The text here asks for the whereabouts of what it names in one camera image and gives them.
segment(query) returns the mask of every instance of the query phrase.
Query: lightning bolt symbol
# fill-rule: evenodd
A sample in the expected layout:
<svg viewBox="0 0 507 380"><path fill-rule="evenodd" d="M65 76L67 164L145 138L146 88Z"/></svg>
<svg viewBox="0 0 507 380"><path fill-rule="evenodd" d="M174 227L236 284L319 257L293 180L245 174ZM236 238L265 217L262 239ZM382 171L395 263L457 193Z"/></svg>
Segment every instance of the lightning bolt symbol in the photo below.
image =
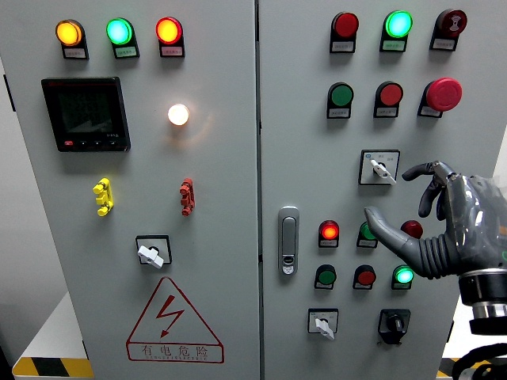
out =
<svg viewBox="0 0 507 380"><path fill-rule="evenodd" d="M173 301L174 301L174 296L170 295L167 298L166 302L164 303L164 306L162 306L162 308L160 309L160 311L157 314L157 319L168 317L170 315L176 315L176 317L173 319L173 321L171 322L171 324L169 325L169 327L167 329L165 329L165 330L162 330L162 333L160 334L160 339L162 339L164 336L166 336L167 334L169 334L169 329L174 325L174 323L176 323L177 319L179 317L181 317L181 315L184 312L184 310L178 310L178 311L174 311L172 313L164 313Z"/></svg>

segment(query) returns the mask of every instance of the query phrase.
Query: gray metal panel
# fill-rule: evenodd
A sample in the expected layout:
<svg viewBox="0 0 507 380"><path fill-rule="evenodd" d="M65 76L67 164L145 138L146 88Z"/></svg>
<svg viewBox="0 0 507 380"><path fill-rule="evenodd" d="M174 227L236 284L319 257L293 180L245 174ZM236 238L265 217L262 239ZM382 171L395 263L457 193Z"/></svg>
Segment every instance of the gray metal panel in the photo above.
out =
<svg viewBox="0 0 507 380"><path fill-rule="evenodd" d="M158 56L154 27L165 16L183 24L184 59ZM114 59L105 35L114 17L134 25L140 59ZM67 18L86 30L89 62L63 59L55 26ZM2 0L0 35L96 378L258 378L254 2ZM115 75L132 150L59 153L40 80ZM191 112L178 130L166 116L175 103ZM112 182L115 207L99 218L92 187L102 177ZM183 218L179 187L186 177L194 181L196 210ZM173 263L160 271L141 266L135 248L140 234L170 235ZM221 340L224 364L128 360L127 338L163 276L181 288ZM178 336L193 336L184 320L174 325Z"/></svg>
<svg viewBox="0 0 507 380"><path fill-rule="evenodd" d="M414 17L405 53L379 53L384 18L400 7ZM429 51L436 18L455 7L468 16L456 52ZM330 24L342 11L359 17L356 53L330 55ZM402 262L383 246L357 249L363 207L373 204L401 226L419 219L417 206L429 179L394 187L359 187L362 149L399 149L399 173L443 160L466 174L490 176L507 121L502 64L507 58L505 3L453 1L260 1L265 378L434 378L452 323L457 279L416 278L412 290L392 291ZM425 86L444 76L463 85L463 99L442 119L416 117ZM397 119L372 118L375 91L385 81L402 85ZM354 90L352 117L326 120L328 89ZM299 270L283 278L276 268L277 213L300 211ZM318 226L335 219L338 249L318 249ZM444 231L434 215L421 221L425 236ZM332 264L334 290L314 290L315 270ZM370 264L371 291L355 291L353 274ZM340 310L335 341L307 333L308 308ZM399 347L377 345L381 309L410 309Z"/></svg>

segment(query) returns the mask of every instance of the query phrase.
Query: illuminated red light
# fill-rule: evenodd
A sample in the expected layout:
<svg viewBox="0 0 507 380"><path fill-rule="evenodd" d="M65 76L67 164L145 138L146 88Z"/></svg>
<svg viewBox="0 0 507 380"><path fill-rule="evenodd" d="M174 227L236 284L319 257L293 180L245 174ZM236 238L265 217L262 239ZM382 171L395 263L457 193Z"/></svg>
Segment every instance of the illuminated red light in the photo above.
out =
<svg viewBox="0 0 507 380"><path fill-rule="evenodd" d="M340 233L340 228L335 221L326 220L320 225L319 233L326 240L335 240Z"/></svg>

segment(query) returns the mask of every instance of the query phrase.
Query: white wall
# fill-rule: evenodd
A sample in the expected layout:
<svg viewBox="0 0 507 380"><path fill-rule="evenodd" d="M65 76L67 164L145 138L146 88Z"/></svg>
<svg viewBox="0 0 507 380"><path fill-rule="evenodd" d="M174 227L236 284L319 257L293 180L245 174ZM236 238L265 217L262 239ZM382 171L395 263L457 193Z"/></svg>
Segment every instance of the white wall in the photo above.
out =
<svg viewBox="0 0 507 380"><path fill-rule="evenodd" d="M67 286L3 74L0 60L0 346L13 365Z"/></svg>

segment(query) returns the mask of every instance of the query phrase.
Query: red push button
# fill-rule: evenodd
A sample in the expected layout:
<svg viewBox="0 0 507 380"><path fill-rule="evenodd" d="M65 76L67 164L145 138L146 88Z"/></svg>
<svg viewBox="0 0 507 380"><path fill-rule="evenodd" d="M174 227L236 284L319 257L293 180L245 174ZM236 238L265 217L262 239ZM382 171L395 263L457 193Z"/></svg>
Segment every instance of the red push button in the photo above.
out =
<svg viewBox="0 0 507 380"><path fill-rule="evenodd" d="M429 107L439 112L449 111L458 105L463 89L454 78L440 78L429 85L426 101Z"/></svg>
<svg viewBox="0 0 507 380"><path fill-rule="evenodd" d="M342 38L350 38L357 33L359 20L354 13L340 13L334 20L334 31Z"/></svg>
<svg viewBox="0 0 507 380"><path fill-rule="evenodd" d="M352 288L370 291L376 279L375 270L371 265L360 265L354 272L354 283Z"/></svg>
<svg viewBox="0 0 507 380"><path fill-rule="evenodd" d="M455 38L467 27L467 15L459 9L447 9L436 19L436 26L443 36Z"/></svg>
<svg viewBox="0 0 507 380"><path fill-rule="evenodd" d="M357 282L365 286L372 285L376 279L377 276L374 272L362 272L357 276Z"/></svg>
<svg viewBox="0 0 507 380"><path fill-rule="evenodd" d="M386 106L393 106L402 101L403 90L402 87L396 83L386 85L380 90L380 101Z"/></svg>
<svg viewBox="0 0 507 380"><path fill-rule="evenodd" d="M416 239L420 239L423 232L422 226L417 220L407 220L402 224L400 230Z"/></svg>

